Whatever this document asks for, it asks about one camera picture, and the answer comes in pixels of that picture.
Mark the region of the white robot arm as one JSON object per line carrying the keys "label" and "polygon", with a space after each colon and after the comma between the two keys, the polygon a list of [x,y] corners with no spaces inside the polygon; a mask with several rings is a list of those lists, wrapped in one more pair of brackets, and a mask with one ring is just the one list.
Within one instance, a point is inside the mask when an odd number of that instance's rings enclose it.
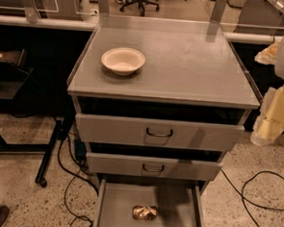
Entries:
{"label": "white robot arm", "polygon": [[[259,52],[254,60],[273,64],[274,74],[284,80],[284,37]],[[255,119],[250,141],[259,147],[273,143],[284,132],[284,86],[268,88]]]}

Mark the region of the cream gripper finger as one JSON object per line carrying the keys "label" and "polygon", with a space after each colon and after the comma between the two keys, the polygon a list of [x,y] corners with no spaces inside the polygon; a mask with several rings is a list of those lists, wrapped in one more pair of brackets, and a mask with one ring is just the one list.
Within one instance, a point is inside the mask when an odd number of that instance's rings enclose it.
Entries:
{"label": "cream gripper finger", "polygon": [[274,143],[284,132],[284,86],[269,88],[255,119],[250,141],[259,147]]}
{"label": "cream gripper finger", "polygon": [[278,46],[278,41],[272,43],[268,48],[260,51],[257,55],[255,55],[254,61],[263,65],[275,64]]}

